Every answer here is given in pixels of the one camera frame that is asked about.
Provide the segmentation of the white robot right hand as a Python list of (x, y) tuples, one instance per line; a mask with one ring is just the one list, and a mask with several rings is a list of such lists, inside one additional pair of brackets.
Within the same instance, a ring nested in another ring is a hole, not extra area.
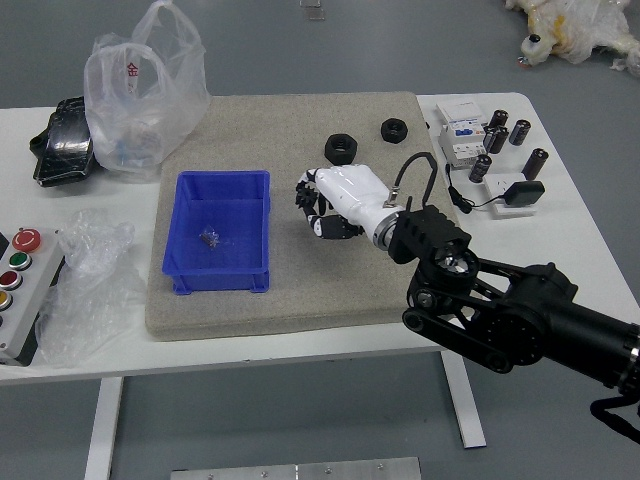
[(397, 191), (366, 165), (333, 166), (306, 171), (296, 185), (295, 204), (316, 236), (346, 240), (364, 234), (385, 251), (403, 210)]

